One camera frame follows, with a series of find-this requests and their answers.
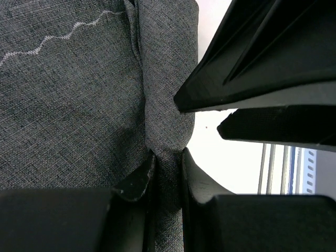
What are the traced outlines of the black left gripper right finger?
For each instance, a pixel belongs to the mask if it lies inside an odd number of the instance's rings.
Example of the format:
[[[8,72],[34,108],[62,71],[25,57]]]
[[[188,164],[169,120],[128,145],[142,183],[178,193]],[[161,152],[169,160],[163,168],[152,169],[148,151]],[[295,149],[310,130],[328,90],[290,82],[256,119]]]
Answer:
[[[320,195],[243,195],[182,153],[185,251],[335,251],[335,201]]]

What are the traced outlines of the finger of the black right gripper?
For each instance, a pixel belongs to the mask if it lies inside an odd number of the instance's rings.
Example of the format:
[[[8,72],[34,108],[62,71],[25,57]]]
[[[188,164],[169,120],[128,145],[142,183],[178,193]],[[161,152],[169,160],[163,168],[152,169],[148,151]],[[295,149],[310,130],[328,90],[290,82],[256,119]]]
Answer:
[[[335,105],[335,1],[232,1],[174,102],[182,112]]]
[[[335,106],[238,109],[217,127],[217,131],[224,140],[335,152]]]

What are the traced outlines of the grey cloth napkin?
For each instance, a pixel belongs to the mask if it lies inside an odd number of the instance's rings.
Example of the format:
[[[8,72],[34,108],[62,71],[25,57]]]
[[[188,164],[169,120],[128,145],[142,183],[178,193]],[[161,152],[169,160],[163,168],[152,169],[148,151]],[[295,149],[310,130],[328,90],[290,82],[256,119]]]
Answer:
[[[155,249],[183,251],[195,1],[1,1],[1,189],[108,187],[156,155]]]

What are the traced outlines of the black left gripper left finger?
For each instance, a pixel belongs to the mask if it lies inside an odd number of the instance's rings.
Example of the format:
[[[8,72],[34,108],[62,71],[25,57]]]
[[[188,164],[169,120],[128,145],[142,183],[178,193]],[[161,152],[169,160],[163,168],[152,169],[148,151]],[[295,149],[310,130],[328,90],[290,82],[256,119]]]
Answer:
[[[155,167],[111,188],[1,191],[1,251],[154,251]]]

